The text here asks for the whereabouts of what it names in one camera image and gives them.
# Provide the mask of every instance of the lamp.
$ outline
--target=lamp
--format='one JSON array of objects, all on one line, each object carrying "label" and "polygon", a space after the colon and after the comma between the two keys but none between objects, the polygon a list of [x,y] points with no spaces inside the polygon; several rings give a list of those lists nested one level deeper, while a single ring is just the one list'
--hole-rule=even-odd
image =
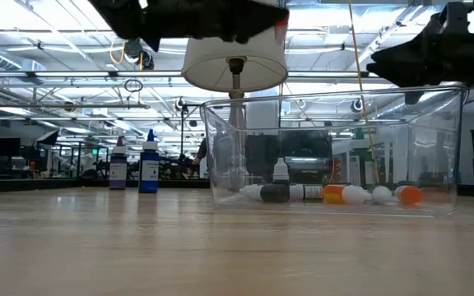
[{"label": "lamp", "polygon": [[[260,2],[277,5],[277,0]],[[283,83],[288,77],[284,41],[279,42],[276,28],[272,27],[256,35],[247,44],[223,42],[218,38],[189,39],[182,68],[182,76],[191,85],[204,90],[226,92],[231,99],[244,98],[245,92],[271,89]],[[230,107],[229,123],[238,130],[246,128],[244,108],[241,104]],[[229,168],[229,187],[239,189],[245,180],[244,143],[245,132],[235,132],[230,137],[235,142]]]}]

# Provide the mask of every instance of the blue bottle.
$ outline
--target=blue bottle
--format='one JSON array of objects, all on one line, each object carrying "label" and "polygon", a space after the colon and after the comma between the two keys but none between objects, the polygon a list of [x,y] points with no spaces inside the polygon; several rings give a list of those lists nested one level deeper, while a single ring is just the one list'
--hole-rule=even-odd
[{"label": "blue bottle", "polygon": [[109,189],[111,190],[125,190],[125,183],[128,178],[126,153],[127,147],[123,145],[123,136],[119,136],[109,163]]},{"label": "blue bottle", "polygon": [[160,156],[158,144],[155,142],[153,130],[149,130],[147,141],[142,144],[143,152],[140,154],[140,178],[138,192],[156,193],[158,191],[158,165]]}]

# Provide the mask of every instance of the transparent container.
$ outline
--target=transparent container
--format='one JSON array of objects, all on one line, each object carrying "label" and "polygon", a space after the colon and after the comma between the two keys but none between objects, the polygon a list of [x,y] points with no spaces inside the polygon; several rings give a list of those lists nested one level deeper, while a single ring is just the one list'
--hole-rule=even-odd
[{"label": "transparent container", "polygon": [[[448,214],[456,200],[466,98],[464,88],[437,86],[206,103],[201,114],[212,200],[262,210]],[[268,190],[250,185],[276,183],[279,158],[288,168],[284,194],[290,196],[272,202],[264,196]],[[326,186],[333,184],[357,186],[363,201],[327,201]],[[382,188],[373,192],[377,186],[391,192],[383,190],[382,197]],[[394,192],[400,186],[419,188],[421,201],[400,202]],[[311,198],[304,194],[309,191]]]}]

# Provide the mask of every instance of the workbench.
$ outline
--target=workbench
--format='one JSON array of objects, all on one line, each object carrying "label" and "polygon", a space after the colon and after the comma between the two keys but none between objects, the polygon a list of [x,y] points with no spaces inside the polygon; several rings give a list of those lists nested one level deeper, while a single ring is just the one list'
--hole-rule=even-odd
[{"label": "workbench", "polygon": [[0,193],[2,295],[474,295],[474,198],[427,218],[225,209],[205,189]]}]

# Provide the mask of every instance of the white lampshade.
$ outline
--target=white lampshade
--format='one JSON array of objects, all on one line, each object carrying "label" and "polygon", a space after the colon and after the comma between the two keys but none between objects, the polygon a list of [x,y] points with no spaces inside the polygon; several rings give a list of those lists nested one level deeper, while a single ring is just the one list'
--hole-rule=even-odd
[{"label": "white lampshade", "polygon": [[[277,0],[260,2],[277,4]],[[190,39],[182,75],[187,82],[204,90],[230,92],[233,82],[227,58],[236,57],[247,59],[240,75],[240,89],[244,92],[278,86],[288,77],[284,44],[276,41],[273,27],[247,44],[223,42],[219,38]]]}]

